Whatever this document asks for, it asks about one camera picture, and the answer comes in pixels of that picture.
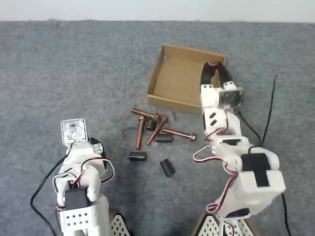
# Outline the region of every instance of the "perforated white base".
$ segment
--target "perforated white base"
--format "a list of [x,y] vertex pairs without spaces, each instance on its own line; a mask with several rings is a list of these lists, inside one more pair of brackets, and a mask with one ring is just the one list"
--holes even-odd
[[244,220],[238,220],[238,225],[241,229],[242,236],[254,236]]
[[110,223],[112,236],[130,236],[123,218],[120,215],[115,215]]
[[[226,223],[224,225],[228,236],[254,236],[244,220],[238,220],[238,225],[233,226],[234,235],[231,226]],[[206,217],[198,236],[219,236],[219,225],[213,216]]]
[[219,226],[213,216],[207,216],[198,236],[219,236]]

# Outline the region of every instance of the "white wall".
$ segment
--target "white wall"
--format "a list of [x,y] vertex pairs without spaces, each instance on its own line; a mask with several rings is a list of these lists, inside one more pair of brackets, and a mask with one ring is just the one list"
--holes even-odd
[[0,20],[315,23],[315,0],[0,0]]

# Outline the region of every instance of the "black cylinder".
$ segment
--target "black cylinder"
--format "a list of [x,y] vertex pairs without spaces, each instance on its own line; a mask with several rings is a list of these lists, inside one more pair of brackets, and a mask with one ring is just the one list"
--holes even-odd
[[173,136],[169,134],[158,134],[156,135],[157,143],[171,143],[173,142]]
[[160,162],[160,165],[162,166],[162,169],[164,170],[166,177],[171,177],[175,174],[175,169],[168,159],[162,160]]
[[152,119],[149,119],[147,122],[146,130],[148,131],[154,131],[156,129],[157,123],[153,121]]
[[146,159],[146,153],[143,151],[131,151],[129,153],[129,161],[145,161]]

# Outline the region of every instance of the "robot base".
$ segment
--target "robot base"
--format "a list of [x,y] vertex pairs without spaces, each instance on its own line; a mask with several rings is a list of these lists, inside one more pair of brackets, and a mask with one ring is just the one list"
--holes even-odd
[[[234,235],[231,225],[225,223],[223,236],[260,236],[255,228],[247,220],[237,220],[234,224]],[[211,214],[204,214],[199,219],[191,236],[220,236],[218,220]]]

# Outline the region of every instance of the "copper screw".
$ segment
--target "copper screw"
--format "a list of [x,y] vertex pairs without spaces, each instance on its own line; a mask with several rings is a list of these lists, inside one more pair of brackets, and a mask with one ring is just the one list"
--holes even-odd
[[145,117],[151,118],[153,121],[159,121],[159,118],[160,118],[158,113],[151,114],[151,113],[147,113],[147,112],[144,112],[144,111],[141,111],[141,110],[137,110],[137,109],[132,109],[131,112],[134,113],[134,114],[137,114],[137,115],[141,115],[141,116],[145,116]]
[[197,136],[192,133],[192,134],[188,134],[188,133],[184,133],[184,132],[181,132],[181,131],[177,131],[177,130],[173,130],[173,129],[162,129],[163,132],[165,133],[168,133],[168,134],[176,134],[176,135],[179,135],[179,136],[182,136],[182,137],[185,137],[185,138],[189,138],[190,141],[196,141],[196,138]]
[[156,126],[156,129],[153,131],[153,133],[151,134],[151,136],[149,137],[148,141],[147,141],[147,145],[151,145],[153,139],[155,138],[155,136],[158,134],[158,132],[162,129],[163,125],[165,123],[168,123],[168,118],[167,116],[161,116],[161,121],[158,123],[158,125]]
[[140,122],[139,122],[139,130],[138,130],[136,149],[141,148],[143,127],[144,127],[144,123],[146,122],[146,119],[144,118],[144,116],[140,116],[139,121]]

